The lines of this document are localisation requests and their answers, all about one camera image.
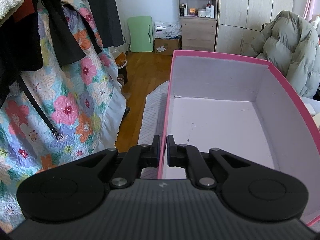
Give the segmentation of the grey puffer jacket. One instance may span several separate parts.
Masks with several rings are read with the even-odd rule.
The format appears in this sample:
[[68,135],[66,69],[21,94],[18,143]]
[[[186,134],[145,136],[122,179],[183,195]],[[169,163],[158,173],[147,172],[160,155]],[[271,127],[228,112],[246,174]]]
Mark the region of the grey puffer jacket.
[[246,56],[273,63],[299,96],[313,98],[319,88],[319,39],[301,16],[282,10],[248,46]]

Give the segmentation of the brown cardboard box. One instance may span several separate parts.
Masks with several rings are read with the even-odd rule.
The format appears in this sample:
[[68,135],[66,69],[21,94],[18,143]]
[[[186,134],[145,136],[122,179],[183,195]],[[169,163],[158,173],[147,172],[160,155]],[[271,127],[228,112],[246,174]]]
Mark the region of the brown cardboard box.
[[155,53],[161,55],[173,55],[175,50],[181,48],[181,38],[155,39]]

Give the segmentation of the black hanging coat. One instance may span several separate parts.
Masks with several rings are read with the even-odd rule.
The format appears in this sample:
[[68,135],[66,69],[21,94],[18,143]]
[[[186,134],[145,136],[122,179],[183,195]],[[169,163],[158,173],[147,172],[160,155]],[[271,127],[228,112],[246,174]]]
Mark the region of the black hanging coat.
[[20,92],[17,80],[22,72],[42,68],[37,3],[49,13],[49,30],[61,66],[85,57],[69,31],[61,0],[24,0],[17,11],[1,25],[1,102]]

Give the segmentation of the light wood wardrobe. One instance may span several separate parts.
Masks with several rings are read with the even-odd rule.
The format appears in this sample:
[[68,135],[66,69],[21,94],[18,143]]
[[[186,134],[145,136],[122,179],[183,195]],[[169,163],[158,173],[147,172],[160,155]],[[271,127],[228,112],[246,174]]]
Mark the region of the light wood wardrobe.
[[219,0],[215,51],[244,55],[265,23],[292,9],[293,0]]

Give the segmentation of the plastic bag of packages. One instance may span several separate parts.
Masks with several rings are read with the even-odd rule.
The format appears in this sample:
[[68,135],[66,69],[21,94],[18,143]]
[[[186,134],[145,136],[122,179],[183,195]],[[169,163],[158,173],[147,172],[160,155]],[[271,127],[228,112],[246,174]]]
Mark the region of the plastic bag of packages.
[[154,38],[173,39],[180,37],[182,34],[182,27],[180,21],[177,22],[155,22]]

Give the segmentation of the pink cardboard box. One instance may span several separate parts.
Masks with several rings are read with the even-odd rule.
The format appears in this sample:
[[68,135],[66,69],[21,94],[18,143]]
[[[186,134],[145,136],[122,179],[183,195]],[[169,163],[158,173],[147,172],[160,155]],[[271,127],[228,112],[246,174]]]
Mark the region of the pink cardboard box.
[[220,148],[298,178],[309,192],[302,221],[319,221],[319,129],[269,61],[208,51],[172,56],[163,135]]

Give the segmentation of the dark hanging garment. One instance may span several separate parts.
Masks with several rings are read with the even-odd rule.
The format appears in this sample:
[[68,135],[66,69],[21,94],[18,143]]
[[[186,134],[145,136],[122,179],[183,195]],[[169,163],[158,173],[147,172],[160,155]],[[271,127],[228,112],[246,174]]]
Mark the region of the dark hanging garment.
[[103,47],[124,44],[116,0],[88,0]]

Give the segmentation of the wooden shelf cabinet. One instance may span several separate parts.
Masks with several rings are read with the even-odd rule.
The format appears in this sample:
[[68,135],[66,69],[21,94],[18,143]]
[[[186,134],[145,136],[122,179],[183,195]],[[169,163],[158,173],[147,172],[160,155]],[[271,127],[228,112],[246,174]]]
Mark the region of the wooden shelf cabinet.
[[178,0],[183,50],[214,51],[219,0]]

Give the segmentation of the small waste bin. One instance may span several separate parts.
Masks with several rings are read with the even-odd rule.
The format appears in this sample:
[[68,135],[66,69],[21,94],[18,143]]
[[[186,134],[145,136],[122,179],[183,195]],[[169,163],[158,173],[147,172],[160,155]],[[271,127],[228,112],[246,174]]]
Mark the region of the small waste bin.
[[127,59],[125,53],[121,52],[116,58],[116,64],[118,67],[118,78],[127,84]]

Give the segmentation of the floral quilt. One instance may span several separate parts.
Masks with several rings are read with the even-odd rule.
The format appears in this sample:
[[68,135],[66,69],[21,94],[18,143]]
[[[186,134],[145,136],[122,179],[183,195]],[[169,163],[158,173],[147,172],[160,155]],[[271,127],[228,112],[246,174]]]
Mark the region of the floral quilt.
[[81,0],[63,0],[71,34],[84,58],[61,66],[50,35],[49,14],[38,11],[43,66],[22,75],[41,108],[24,93],[1,108],[1,229],[24,221],[17,188],[28,177],[113,147],[126,102],[118,68],[103,47],[93,15]]

